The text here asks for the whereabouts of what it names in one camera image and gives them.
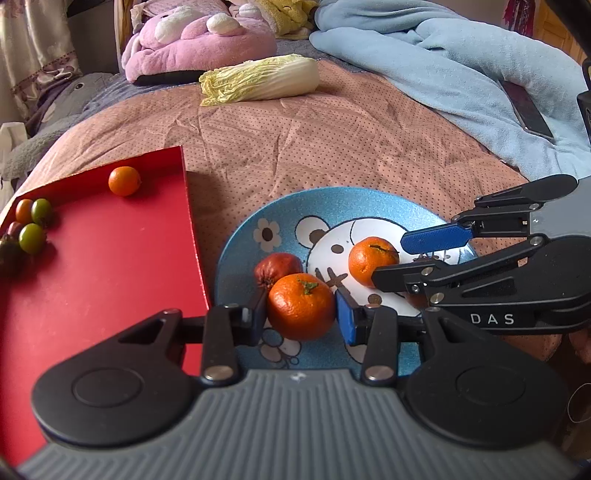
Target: brown dotted cloth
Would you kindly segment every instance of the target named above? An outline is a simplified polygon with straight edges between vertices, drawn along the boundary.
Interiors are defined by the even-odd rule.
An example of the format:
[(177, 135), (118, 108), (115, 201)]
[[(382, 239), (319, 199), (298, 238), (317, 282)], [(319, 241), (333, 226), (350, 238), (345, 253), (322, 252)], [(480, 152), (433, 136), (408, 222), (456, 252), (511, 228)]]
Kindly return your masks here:
[[(146, 93), (65, 133), (21, 192), (98, 165), (182, 145), (209, 286), (221, 249), (247, 216), (303, 189), (355, 186), (419, 203), (449, 220), (478, 195), (525, 182), (468, 134), (371, 73), (319, 62), (309, 95), (201, 107), (199, 85)], [(488, 254), (511, 241), (480, 239)], [(560, 336), (532, 338), (547, 358)]]

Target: cartoon bear plate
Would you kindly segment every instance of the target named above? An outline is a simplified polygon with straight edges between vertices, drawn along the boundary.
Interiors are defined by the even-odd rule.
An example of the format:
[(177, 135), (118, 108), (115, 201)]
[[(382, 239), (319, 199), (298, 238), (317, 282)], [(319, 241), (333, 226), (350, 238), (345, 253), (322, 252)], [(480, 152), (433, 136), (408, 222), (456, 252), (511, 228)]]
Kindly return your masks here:
[[(377, 190), (327, 187), (282, 197), (250, 216), (234, 232), (217, 265), (215, 303), (246, 303), (255, 290), (253, 270), (271, 252), (289, 252), (302, 260), (304, 270), (334, 287), (342, 283), (360, 305), (382, 303), (400, 315), (419, 312), (394, 293), (364, 287), (349, 274), (349, 251), (369, 237), (385, 238), (400, 252), (401, 263), (411, 262), (400, 247), (406, 231), (445, 223), (427, 209)], [(432, 252), (450, 264), (476, 258), (471, 247)], [(359, 375), (365, 345), (345, 345), (339, 327), (311, 342), (283, 338), (269, 323), (256, 347), (240, 346), (244, 368), (349, 368)], [(420, 364), (417, 345), (403, 343), (399, 374), (408, 375)]]

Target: red tray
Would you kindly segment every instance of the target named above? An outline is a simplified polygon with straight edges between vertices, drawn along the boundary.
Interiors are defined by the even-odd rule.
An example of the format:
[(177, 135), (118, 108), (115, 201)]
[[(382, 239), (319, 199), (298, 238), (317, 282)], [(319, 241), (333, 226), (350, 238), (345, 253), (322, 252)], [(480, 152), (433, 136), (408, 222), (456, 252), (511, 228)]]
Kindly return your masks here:
[[(135, 167), (142, 186), (121, 198), (113, 168)], [(46, 198), (57, 220), (44, 251), (0, 286), (0, 450), (17, 465), (45, 444), (31, 411), (35, 380), (49, 367), (168, 307), (209, 307), (180, 147), (151, 152), (50, 183), (15, 199)], [(200, 346), (184, 369), (199, 370)]]

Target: blue fleece blanket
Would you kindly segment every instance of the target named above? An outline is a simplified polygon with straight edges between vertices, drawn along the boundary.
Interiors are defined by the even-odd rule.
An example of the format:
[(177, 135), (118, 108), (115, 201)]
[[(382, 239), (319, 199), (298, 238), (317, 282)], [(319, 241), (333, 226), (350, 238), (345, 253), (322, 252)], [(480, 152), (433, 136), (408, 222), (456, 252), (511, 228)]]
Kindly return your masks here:
[[(587, 87), (562, 51), (420, 0), (322, 0), (316, 24), (315, 48), (383, 74), (527, 179), (591, 175), (576, 100)], [(555, 144), (522, 129), (498, 79), (526, 88)]]

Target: black smartphone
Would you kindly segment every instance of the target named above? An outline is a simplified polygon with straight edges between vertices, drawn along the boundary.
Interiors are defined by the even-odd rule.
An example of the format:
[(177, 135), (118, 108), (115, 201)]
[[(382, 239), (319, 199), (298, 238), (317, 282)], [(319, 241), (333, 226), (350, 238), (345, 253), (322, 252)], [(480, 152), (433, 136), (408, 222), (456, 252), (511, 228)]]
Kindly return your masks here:
[(520, 85), (499, 80), (501, 88), (509, 97), (517, 120), (523, 129), (533, 135), (538, 135), (554, 143), (554, 135), (550, 131), (544, 117), (535, 106), (530, 94)]

